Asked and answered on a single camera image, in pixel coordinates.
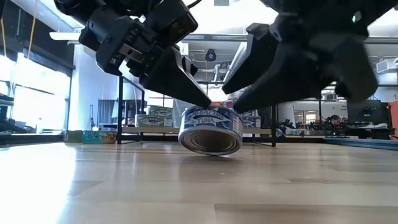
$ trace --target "robotic arm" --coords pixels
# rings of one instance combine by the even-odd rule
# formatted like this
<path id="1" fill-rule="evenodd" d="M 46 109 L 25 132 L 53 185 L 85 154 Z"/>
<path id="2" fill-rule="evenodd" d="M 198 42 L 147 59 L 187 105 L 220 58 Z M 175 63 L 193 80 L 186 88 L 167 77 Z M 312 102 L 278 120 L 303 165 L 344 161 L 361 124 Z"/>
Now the robotic arm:
<path id="1" fill-rule="evenodd" d="M 85 24 L 79 42 L 96 51 L 100 68 L 122 75 L 127 61 L 140 84 L 199 106 L 211 101 L 194 81 L 197 67 L 176 43 L 198 24 L 182 0 L 54 0 L 62 13 Z M 377 89 L 364 40 L 367 27 L 398 0 L 261 0 L 279 15 L 271 25 L 247 28 L 248 47 L 223 87 L 248 86 L 237 112 L 319 97 L 336 81 L 336 93 L 361 101 Z M 144 16 L 144 22 L 130 16 Z"/>

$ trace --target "wooden floor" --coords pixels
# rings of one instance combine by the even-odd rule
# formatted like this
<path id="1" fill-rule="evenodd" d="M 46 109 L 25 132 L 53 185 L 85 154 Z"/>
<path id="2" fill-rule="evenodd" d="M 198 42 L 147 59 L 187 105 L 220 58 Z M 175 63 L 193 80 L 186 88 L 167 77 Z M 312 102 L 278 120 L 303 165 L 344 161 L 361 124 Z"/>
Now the wooden floor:
<path id="1" fill-rule="evenodd" d="M 0 149 L 0 223 L 398 223 L 398 152 L 177 143 Z"/>

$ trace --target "person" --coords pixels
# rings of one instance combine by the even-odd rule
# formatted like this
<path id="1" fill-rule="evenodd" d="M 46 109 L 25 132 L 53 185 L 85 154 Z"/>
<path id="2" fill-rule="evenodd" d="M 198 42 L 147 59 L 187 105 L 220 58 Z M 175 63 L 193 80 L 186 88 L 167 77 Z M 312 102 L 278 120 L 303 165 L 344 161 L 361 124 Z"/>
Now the person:
<path id="1" fill-rule="evenodd" d="M 338 115 L 333 115 L 333 116 L 330 117 L 330 122 L 331 122 L 333 125 L 339 125 L 340 122 L 341 122 L 341 118 L 340 118 L 340 116 L 338 116 Z"/>

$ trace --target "floor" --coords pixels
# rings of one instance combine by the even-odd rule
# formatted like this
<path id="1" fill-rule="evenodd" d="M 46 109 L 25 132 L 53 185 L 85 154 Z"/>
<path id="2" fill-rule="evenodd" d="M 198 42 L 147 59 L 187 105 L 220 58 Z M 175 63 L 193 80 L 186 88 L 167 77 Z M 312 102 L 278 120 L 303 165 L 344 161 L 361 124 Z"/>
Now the floor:
<path id="1" fill-rule="evenodd" d="M 0 149 L 0 223 L 398 223 L 398 152 L 178 144 Z"/>

